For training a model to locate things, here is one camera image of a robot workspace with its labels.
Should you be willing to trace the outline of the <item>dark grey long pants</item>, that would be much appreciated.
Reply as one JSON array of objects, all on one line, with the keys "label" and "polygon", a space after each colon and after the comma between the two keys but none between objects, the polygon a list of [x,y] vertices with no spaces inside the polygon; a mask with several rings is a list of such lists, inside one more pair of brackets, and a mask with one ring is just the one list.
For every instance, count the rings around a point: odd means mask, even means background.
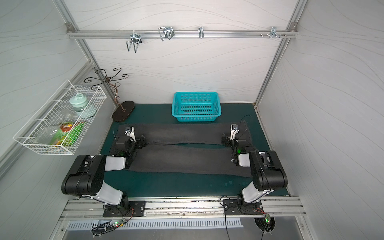
[{"label": "dark grey long pants", "polygon": [[231,123],[133,124],[134,137],[145,136],[146,146],[134,152],[130,171],[233,175],[249,178],[249,167],[232,162],[232,149],[222,145]]}]

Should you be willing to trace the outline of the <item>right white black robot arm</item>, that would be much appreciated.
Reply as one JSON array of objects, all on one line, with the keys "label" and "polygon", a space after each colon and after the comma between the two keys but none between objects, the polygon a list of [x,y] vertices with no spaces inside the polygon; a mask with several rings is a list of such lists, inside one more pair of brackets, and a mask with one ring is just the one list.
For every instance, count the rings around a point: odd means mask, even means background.
[{"label": "right white black robot arm", "polygon": [[236,166],[250,168],[252,181],[242,189],[243,203],[257,203],[268,194],[288,186],[288,177],[276,151],[260,152],[246,146],[244,140],[225,135],[222,136],[222,145],[232,149],[232,162]]}]

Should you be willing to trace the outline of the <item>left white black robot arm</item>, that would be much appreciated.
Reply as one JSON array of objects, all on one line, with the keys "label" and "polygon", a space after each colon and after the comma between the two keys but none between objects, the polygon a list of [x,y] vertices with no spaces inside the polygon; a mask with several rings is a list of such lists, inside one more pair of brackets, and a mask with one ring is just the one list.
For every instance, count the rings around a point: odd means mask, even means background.
[{"label": "left white black robot arm", "polygon": [[127,208],[127,194],[107,184],[104,180],[105,172],[127,170],[133,163],[136,151],[147,146],[146,137],[141,135],[137,140],[130,137],[125,146],[123,156],[77,156],[62,182],[62,193],[89,198],[107,206]]}]

